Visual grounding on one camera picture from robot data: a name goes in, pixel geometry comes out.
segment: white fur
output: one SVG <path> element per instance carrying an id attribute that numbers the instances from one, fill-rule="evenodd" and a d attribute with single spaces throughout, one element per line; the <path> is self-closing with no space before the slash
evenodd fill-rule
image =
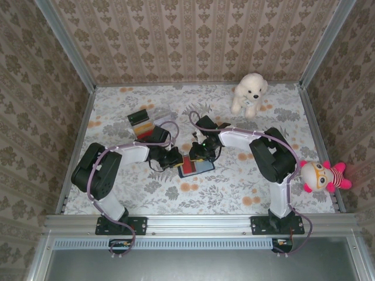
<path id="1" fill-rule="evenodd" d="M 234 98 L 232 102 L 231 111 L 234 115 L 238 115 L 244 107 L 245 117 L 247 119 L 254 118 L 257 111 L 262 106 L 262 100 L 265 92 L 267 91 L 268 83 L 263 79 L 263 76 L 258 73 L 250 73 L 246 75 L 234 90 Z M 247 106 L 244 102 L 246 99 L 250 100 L 252 106 Z"/>

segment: floral mat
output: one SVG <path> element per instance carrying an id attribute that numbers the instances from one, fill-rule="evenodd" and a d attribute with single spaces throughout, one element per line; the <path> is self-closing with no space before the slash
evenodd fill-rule
<path id="1" fill-rule="evenodd" d="M 107 147 L 135 139 L 127 115 L 140 108 L 152 111 L 169 107 L 180 127 L 176 145 L 188 154 L 193 126 L 189 112 L 208 114 L 218 124 L 264 131 L 279 129 L 301 159 L 317 160 L 304 108 L 295 84 L 268 87 L 264 104 L 256 118 L 230 112 L 234 85 L 184 85 L 149 87 L 108 87 L 96 90 L 96 100 L 84 138 L 81 156 L 98 142 Z M 176 168 L 158 173 L 140 163 L 120 167 L 114 193 L 131 214 L 254 214 L 266 213 L 270 206 L 270 183 L 257 169 L 252 154 L 224 148 L 216 169 L 180 179 Z M 308 194 L 301 179 L 292 181 L 292 205 L 302 213 L 333 213 L 328 192 Z M 98 213 L 86 194 L 72 186 L 65 214 Z"/>

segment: patterned wallpaper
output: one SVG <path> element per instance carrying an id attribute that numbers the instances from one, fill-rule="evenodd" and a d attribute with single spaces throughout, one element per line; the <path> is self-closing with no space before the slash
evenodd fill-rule
<path id="1" fill-rule="evenodd" d="M 0 280 L 27 273 L 87 98 L 34 2 L 0 0 Z"/>
<path id="2" fill-rule="evenodd" d="M 375 1 L 358 0 L 308 87 L 333 163 L 347 163 L 342 190 L 375 256 Z"/>
<path id="3" fill-rule="evenodd" d="M 97 84 L 299 80 L 339 0 L 52 0 Z"/>

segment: plush toy face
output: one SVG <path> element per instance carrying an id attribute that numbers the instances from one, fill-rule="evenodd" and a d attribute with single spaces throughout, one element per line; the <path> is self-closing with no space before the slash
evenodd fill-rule
<path id="1" fill-rule="evenodd" d="M 242 78 L 240 84 L 241 94 L 254 102 L 261 99 L 267 91 L 268 83 L 257 73 L 250 73 Z"/>
<path id="2" fill-rule="evenodd" d="M 333 174 L 318 162 L 307 162 L 301 168 L 301 176 L 312 191 L 322 191 L 332 182 Z"/>

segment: red striped plush toy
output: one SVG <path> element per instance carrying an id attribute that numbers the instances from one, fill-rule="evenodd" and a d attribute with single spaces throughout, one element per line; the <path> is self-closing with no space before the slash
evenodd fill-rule
<path id="1" fill-rule="evenodd" d="M 318 162 L 301 161 L 301 176 L 305 182 L 304 189 L 307 192 L 322 191 L 326 188 L 329 192 L 335 192 L 335 187 L 350 189 L 352 183 L 344 179 L 345 163 L 340 162 L 330 166 L 329 161 L 323 165 Z"/>

